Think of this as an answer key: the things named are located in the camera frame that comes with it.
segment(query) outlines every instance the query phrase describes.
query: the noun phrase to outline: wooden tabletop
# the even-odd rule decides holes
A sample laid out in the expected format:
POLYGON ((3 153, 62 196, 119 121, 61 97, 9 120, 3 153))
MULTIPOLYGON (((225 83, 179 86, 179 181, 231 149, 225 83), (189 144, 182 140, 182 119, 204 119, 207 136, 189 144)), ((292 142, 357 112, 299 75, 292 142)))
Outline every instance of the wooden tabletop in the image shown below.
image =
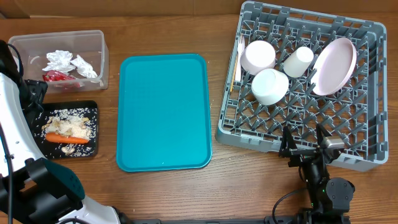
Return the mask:
MULTIPOLYGON (((397 223, 398 15, 342 16, 378 21, 387 27, 390 152, 386 164, 368 172, 336 167, 329 167, 329 171, 332 177, 345 178, 356 186, 349 213, 352 223, 397 223)), ((109 48, 109 88, 45 97, 45 102, 95 100, 98 103, 98 155, 94 159, 56 161, 76 173, 88 196, 117 207, 130 218, 264 218, 271 214, 281 196, 304 184, 297 169, 288 168, 287 159, 278 158, 275 153, 222 145, 214 138, 237 23, 236 15, 18 19, 0 21, 0 39, 72 30, 104 32, 109 48), (198 53, 207 62, 213 158, 199 170, 125 173, 115 161, 120 64, 133 55, 174 53, 198 53)), ((296 195, 278 206, 277 215, 294 215, 300 207, 308 206, 307 194, 296 195)), ((0 214, 0 221, 6 222, 5 214, 0 214)))

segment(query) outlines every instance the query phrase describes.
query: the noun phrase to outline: carrot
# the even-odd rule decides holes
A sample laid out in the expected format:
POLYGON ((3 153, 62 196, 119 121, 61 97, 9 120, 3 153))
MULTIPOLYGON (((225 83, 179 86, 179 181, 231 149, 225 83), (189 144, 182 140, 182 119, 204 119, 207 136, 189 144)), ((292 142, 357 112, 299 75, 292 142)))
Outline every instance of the carrot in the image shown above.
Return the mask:
POLYGON ((86 143, 88 143, 87 139, 76 138, 76 137, 67 137, 67 136, 62 136, 61 134, 56 134, 56 133, 47 133, 45 135, 45 139, 49 142, 56 142, 56 143, 71 143, 71 144, 86 144, 86 143))

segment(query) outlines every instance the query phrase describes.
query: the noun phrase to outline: fork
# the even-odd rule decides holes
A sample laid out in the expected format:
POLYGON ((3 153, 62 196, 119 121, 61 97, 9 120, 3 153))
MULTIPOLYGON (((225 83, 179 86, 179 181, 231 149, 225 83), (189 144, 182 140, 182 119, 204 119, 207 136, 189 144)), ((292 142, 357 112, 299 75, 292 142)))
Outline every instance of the fork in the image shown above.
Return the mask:
POLYGON ((241 69, 241 56, 244 50, 244 37, 241 34, 238 42, 238 61, 236 62, 236 73, 235 73, 235 81, 241 81, 242 79, 242 69, 241 69))

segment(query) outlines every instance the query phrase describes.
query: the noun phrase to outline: white tissue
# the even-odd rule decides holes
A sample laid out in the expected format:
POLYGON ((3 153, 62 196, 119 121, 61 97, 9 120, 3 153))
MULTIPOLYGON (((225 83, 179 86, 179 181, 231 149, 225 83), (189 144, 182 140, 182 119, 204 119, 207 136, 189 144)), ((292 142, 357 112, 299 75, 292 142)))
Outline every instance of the white tissue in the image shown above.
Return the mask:
POLYGON ((69 71, 76 68, 70 64, 72 57, 72 53, 65 50, 56 50, 55 52, 47 53, 47 59, 50 62, 47 63, 47 67, 43 68, 43 71, 55 70, 68 75, 69 71))
POLYGON ((70 61, 77 67, 77 72, 86 78, 96 78, 97 73, 93 70, 93 67, 87 63, 80 55, 77 55, 76 59, 70 61))

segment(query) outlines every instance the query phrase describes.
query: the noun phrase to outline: blue tray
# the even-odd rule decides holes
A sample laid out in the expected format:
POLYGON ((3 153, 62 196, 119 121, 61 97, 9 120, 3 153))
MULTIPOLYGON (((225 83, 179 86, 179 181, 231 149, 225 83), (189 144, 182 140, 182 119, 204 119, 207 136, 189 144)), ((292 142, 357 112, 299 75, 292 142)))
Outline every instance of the blue tray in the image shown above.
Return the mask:
POLYGON ((120 68, 116 162, 126 172, 192 169, 211 159, 205 60, 127 58, 120 68))

